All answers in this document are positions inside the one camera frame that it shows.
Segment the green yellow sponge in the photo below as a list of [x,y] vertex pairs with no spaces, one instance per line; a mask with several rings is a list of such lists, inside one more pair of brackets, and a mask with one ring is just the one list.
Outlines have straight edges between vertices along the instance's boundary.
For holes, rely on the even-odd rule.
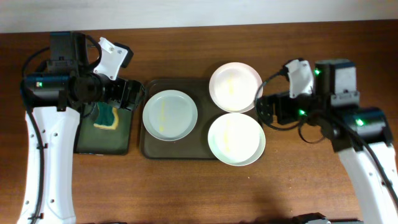
[[99,129],[115,130],[119,124],[118,109],[106,103],[98,103],[98,116],[93,126]]

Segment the light grey plate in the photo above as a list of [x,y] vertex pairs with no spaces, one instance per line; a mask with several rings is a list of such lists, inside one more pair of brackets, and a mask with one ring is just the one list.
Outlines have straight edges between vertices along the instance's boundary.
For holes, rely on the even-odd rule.
[[178,90],[164,90],[150,97],[142,115],[147,132],[161,141],[184,138],[194,129],[197,120],[195,102]]

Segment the white plate with yellow stain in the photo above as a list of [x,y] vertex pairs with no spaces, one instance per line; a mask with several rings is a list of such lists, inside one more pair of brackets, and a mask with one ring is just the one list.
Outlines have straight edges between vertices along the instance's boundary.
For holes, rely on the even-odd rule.
[[230,166],[256,162],[266,148],[262,126],[242,113],[228,113],[215,119],[208,131],[208,145],[213,155]]

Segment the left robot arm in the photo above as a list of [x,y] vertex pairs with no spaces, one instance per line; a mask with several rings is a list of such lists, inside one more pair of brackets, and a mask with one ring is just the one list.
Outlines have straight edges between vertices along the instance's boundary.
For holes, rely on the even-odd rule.
[[75,223],[73,154],[86,139],[106,147],[129,138],[145,97],[140,82],[119,78],[133,51],[81,32],[54,32],[50,57],[22,71],[21,98],[29,134],[27,177],[19,223]]

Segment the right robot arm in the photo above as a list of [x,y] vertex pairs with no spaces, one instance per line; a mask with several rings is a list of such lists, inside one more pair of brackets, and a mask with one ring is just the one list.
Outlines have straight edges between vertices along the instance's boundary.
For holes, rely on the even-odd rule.
[[362,108],[356,65],[345,58],[297,58],[257,88],[254,111],[278,131],[318,126],[354,187],[364,223],[397,223],[397,165],[384,112]]

